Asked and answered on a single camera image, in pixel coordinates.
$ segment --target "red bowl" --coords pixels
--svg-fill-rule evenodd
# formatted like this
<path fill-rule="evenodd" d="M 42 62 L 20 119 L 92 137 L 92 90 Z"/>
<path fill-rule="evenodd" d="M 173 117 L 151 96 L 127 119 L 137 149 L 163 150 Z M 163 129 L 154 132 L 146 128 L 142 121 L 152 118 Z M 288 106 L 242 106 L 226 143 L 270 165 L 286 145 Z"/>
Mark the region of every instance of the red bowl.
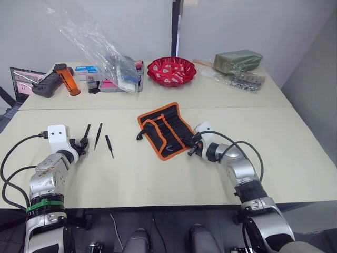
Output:
<path fill-rule="evenodd" d="M 184 73 L 184 76 L 182 77 L 182 83 L 176 83 L 176 82 L 164 82 L 163 80 L 160 80 L 157 78 L 157 76 L 154 73 L 153 67 L 154 65 L 157 65 L 160 69 L 164 64 L 167 63 L 175 63 L 175 64 L 182 64 L 184 67 L 184 70 L 181 71 Z M 185 83 L 188 83 L 191 81 L 196 74 L 195 66 L 192 62 L 189 62 L 186 59 L 179 58 L 179 57 L 163 57 L 159 58 L 157 60 L 154 60 L 148 67 L 147 74 L 149 77 L 151 77 L 156 83 L 163 85 L 165 87 L 179 87 L 181 85 L 184 85 Z"/>

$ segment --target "green band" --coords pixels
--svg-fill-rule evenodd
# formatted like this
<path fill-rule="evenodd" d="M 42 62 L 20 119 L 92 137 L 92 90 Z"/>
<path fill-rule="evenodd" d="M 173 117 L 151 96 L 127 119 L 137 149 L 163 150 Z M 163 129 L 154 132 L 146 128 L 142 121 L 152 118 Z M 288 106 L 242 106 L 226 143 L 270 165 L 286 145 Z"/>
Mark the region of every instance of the green band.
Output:
<path fill-rule="evenodd" d="M 26 213 L 39 208 L 39 207 L 43 207 L 43 206 L 49 206 L 49 205 L 59 205 L 59 206 L 63 206 L 63 202 L 62 201 L 58 201 L 58 200 L 48 200 L 48 199 L 42 199 L 40 203 L 37 203 L 35 205 L 32 205 L 30 207 L 28 207 L 26 209 Z"/>

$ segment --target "robotic arm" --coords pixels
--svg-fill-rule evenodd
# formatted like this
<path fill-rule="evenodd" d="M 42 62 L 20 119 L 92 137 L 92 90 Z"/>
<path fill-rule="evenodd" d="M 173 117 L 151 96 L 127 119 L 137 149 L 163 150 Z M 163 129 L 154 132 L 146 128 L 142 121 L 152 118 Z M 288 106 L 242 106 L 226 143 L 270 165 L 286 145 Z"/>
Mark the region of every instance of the robotic arm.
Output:
<path fill-rule="evenodd" d="M 87 134 L 75 144 L 69 128 L 64 125 L 48 127 L 48 139 L 53 154 L 35 168 L 30 181 L 30 202 L 27 208 L 24 253 L 75 252 L 71 229 L 67 226 L 64 208 L 65 179 L 71 166 L 88 146 Z"/>
<path fill-rule="evenodd" d="M 198 133 L 210 131 L 207 122 L 198 125 Z M 254 167 L 238 147 L 216 144 L 212 133 L 200 135 L 189 151 L 211 162 L 219 162 L 227 171 L 240 198 L 238 220 L 247 231 L 252 248 L 257 253 L 311 252 L 320 250 L 304 242 L 295 242 L 294 234 L 271 197 L 263 189 Z"/>

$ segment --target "orange and black tool pouch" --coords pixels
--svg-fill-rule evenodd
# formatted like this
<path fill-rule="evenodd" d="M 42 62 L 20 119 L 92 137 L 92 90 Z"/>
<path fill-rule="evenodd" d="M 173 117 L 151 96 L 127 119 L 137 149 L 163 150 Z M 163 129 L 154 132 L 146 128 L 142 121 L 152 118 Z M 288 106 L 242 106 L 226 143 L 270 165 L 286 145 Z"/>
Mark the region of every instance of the orange and black tool pouch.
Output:
<path fill-rule="evenodd" d="M 138 117 L 141 131 L 137 140 L 146 136 L 162 160 L 168 160 L 191 148 L 194 135 L 191 127 L 181 118 L 177 103 L 171 103 Z"/>

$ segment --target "orange cylinder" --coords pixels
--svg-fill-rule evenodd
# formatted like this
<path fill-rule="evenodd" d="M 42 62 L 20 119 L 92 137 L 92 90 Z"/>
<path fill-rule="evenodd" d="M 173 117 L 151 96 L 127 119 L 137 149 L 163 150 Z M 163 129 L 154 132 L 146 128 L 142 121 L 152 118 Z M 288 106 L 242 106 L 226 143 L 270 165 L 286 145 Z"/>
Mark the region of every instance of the orange cylinder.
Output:
<path fill-rule="evenodd" d="M 69 69 L 67 68 L 67 64 L 65 63 L 57 64 L 55 65 L 54 70 L 62 79 L 64 85 L 67 87 L 69 94 L 71 96 L 77 96 L 80 94 L 81 91 L 78 88 L 75 80 L 73 79 Z"/>

